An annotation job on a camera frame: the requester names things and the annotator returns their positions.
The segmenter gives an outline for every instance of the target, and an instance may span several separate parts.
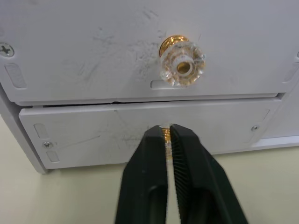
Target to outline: drawer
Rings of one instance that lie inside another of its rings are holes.
[[[3,1],[0,42],[15,55],[0,56],[0,81],[20,105],[288,92],[298,79],[298,8],[298,0]],[[159,77],[158,50],[173,34],[206,54],[205,73],[187,88]]]
[[[148,128],[172,123],[192,129],[211,153],[247,148],[279,104],[271,98],[26,108],[20,119],[45,167],[55,169],[127,162]]]

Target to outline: knob hole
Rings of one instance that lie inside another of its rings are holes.
[[[180,74],[186,74],[190,70],[190,63],[188,62],[181,62],[178,64],[177,70]]]

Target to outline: screw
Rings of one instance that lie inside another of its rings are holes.
[[[259,129],[260,128],[260,126],[259,125],[255,125],[255,126],[253,126],[252,128],[251,128],[251,130],[253,131],[253,132],[255,132],[257,129]]]
[[[45,141],[45,142],[43,143],[43,147],[49,149],[49,148],[52,148],[52,147],[53,147],[53,144],[52,144],[52,142]]]
[[[14,56],[14,49],[7,43],[0,43],[0,55],[3,57]]]

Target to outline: white drawer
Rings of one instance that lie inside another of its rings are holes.
[[[298,8],[298,0],[1,1],[0,42],[15,56],[0,56],[0,81],[20,105],[288,92],[298,79]],[[207,56],[188,88],[159,82],[159,45],[173,34]]]
[[[247,148],[266,128],[277,98],[22,109],[21,122],[47,169],[127,162],[148,128],[192,129],[211,153]],[[252,126],[260,128],[253,132]],[[43,148],[43,142],[53,148]]]

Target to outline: crystal knob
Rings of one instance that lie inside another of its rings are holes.
[[[172,86],[189,86],[203,73],[205,55],[186,37],[168,37],[160,47],[161,78]]]

